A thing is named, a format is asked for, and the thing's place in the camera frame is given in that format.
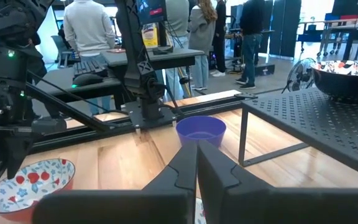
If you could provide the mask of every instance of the bowl of snacks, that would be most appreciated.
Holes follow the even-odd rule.
[[[316,87],[330,99],[358,104],[358,61],[318,62],[313,76]]]
[[[74,163],[48,159],[21,168],[13,179],[0,182],[0,216],[31,223],[32,212],[42,197],[59,190],[71,190]]]

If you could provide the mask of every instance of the green light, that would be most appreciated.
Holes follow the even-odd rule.
[[[8,57],[13,57],[13,56],[15,56],[15,51],[9,50],[9,51],[7,52],[7,56],[8,56]]]

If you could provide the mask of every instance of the blue plastic bowl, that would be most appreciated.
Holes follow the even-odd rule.
[[[190,141],[207,140],[216,147],[221,146],[226,125],[211,116],[192,116],[177,124],[181,145]]]

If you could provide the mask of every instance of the chair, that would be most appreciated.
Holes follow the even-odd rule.
[[[58,50],[58,68],[66,68],[68,58],[72,55],[72,51],[68,50],[65,43],[63,42],[62,37],[59,35],[51,36]]]

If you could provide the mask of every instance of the keyboard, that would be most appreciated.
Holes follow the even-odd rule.
[[[102,77],[107,76],[106,64],[100,64],[97,61],[78,62],[74,66],[74,77],[82,74],[96,74]]]

